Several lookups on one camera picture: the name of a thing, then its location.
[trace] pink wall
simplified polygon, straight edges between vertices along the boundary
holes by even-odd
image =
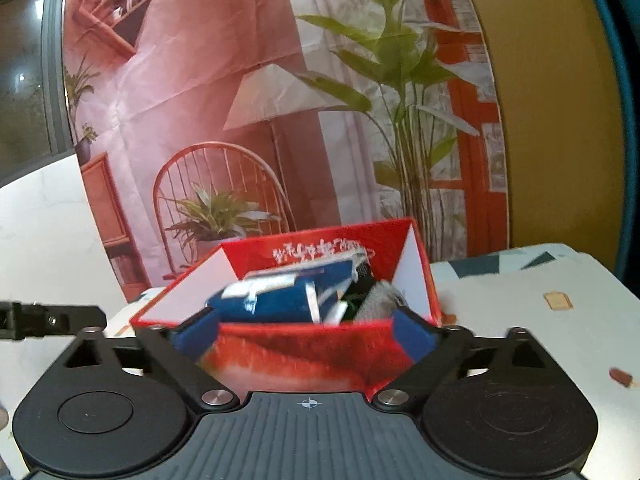
[[[73,19],[79,0],[66,0],[65,64],[82,55],[101,76],[78,110],[78,127],[98,134],[92,155],[107,151],[118,193],[153,285],[168,271],[151,190],[159,168],[180,149],[226,140],[261,156],[274,170],[267,123],[223,132],[242,76],[275,62],[304,70],[289,0],[152,0],[129,60]],[[316,112],[272,121],[284,179],[299,228],[339,224],[326,150]]]

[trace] white wall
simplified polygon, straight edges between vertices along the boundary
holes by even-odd
[[[107,317],[126,304],[75,155],[0,188],[0,298],[97,304]],[[0,341],[0,402],[10,413],[70,340]],[[26,470],[16,465],[17,449],[1,440],[0,455],[19,478]]]

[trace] printed fabric backdrop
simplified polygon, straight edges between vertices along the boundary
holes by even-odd
[[[431,261],[507,247],[471,0],[66,0],[63,49],[128,299],[221,238],[411,216]]]

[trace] black circular disc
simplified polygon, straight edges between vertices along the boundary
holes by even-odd
[[[593,409],[574,388],[514,386],[485,376],[438,389],[422,415],[425,432],[453,461],[510,478],[571,468],[597,432]]]
[[[78,433],[98,434],[117,430],[133,415],[133,405],[125,396],[113,392],[89,392],[65,402],[58,420]]]
[[[178,393],[99,369],[73,368],[73,381],[34,388],[18,407],[14,436],[31,468],[63,478],[119,476],[160,460],[184,435],[188,415]]]

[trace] chair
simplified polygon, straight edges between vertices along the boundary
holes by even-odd
[[[175,279],[183,269],[198,259],[193,241],[183,245],[185,235],[167,236],[166,228],[179,222],[181,214],[173,200],[194,198],[193,184],[211,192],[239,191],[261,211],[268,211],[277,221],[258,222],[263,234],[280,234],[295,230],[289,200],[275,172],[251,150],[228,142],[200,142],[180,150],[160,169],[153,187],[154,211],[162,237],[164,252]]]

